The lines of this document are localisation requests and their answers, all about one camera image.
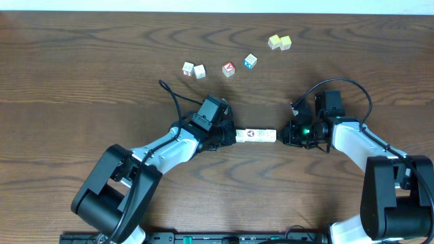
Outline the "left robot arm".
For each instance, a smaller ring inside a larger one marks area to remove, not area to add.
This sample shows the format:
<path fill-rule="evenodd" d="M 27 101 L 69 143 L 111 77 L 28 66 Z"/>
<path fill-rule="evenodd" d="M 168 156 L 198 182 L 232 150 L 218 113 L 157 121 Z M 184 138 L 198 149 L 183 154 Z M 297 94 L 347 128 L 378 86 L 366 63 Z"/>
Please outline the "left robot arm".
<path fill-rule="evenodd" d="M 71 210 L 106 237 L 106 243 L 143 243 L 140 223 L 163 176 L 203 151 L 236 142 L 229 103 L 208 95 L 201 108 L 168 133 L 130 150 L 107 148 L 71 203 Z"/>

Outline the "block with red emblem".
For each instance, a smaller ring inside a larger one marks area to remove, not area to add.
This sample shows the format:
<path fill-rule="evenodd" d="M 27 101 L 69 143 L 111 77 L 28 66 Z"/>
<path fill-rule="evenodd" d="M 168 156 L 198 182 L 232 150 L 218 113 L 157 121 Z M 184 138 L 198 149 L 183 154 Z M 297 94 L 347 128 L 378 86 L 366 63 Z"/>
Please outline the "block with red emblem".
<path fill-rule="evenodd" d="M 246 129 L 244 131 L 244 140 L 246 142 L 255 142 L 257 141 L 258 132 L 256 129 Z"/>

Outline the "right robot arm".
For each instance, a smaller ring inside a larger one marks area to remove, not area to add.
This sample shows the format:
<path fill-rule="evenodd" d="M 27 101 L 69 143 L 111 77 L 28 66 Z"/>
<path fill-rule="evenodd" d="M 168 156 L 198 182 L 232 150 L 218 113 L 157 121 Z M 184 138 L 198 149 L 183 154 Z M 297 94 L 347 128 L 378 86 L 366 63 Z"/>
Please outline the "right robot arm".
<path fill-rule="evenodd" d="M 433 240 L 433 162 L 411 156 L 348 117 L 339 91 L 315 95 L 315 110 L 305 98 L 291 104 L 295 119 L 278 134 L 287 146 L 326 145 L 344 153 L 364 173 L 359 214 L 330 226 L 330 243 L 381 243 Z"/>

